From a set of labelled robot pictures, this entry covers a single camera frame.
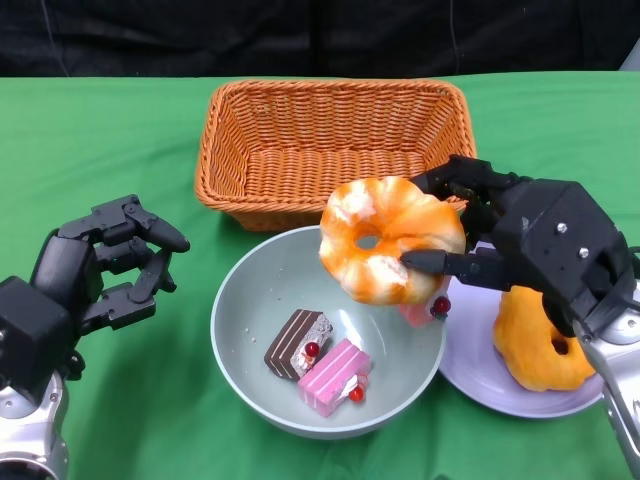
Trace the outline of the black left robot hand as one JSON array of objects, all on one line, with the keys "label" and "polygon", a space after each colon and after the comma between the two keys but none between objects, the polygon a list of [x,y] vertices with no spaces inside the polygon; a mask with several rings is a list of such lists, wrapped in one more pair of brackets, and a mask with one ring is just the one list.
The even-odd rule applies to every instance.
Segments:
[{"label": "black left robot hand", "polygon": [[54,230],[30,284],[64,307],[76,336],[114,330],[155,314],[155,294],[172,293],[172,255],[190,249],[174,226],[130,194]]}]

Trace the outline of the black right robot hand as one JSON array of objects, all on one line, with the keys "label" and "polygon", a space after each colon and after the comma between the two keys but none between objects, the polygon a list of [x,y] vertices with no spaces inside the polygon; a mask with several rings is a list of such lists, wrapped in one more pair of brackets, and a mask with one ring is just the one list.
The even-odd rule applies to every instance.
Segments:
[{"label": "black right robot hand", "polygon": [[466,245],[462,254],[443,247],[421,247],[400,256],[408,269],[423,274],[456,278],[460,283],[506,292],[515,284],[516,275],[496,251],[478,248],[487,240],[504,215],[497,204],[501,196],[522,182],[514,173],[498,173],[487,161],[451,155],[449,160],[411,178],[422,192],[439,200],[458,197],[466,202],[461,215]]}]

